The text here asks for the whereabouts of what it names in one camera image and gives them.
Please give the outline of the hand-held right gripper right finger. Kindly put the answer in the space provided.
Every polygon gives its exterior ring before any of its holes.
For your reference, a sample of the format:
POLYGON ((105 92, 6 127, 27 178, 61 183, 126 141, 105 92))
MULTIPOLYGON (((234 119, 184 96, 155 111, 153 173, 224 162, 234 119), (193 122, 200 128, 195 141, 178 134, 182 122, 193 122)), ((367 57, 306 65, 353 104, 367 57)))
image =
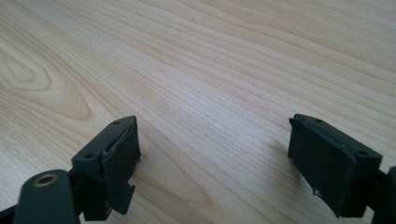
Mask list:
POLYGON ((288 157, 337 217, 362 217, 382 155, 329 123, 296 114, 288 157))

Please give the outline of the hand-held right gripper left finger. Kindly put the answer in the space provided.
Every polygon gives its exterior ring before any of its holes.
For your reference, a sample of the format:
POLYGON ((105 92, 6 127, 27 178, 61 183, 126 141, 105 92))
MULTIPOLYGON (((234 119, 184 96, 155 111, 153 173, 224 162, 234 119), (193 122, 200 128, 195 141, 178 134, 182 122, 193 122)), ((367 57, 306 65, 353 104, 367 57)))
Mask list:
POLYGON ((72 158, 76 180, 85 187, 85 220, 128 212, 135 189, 129 180, 140 156, 137 119, 129 116, 110 122, 72 158))

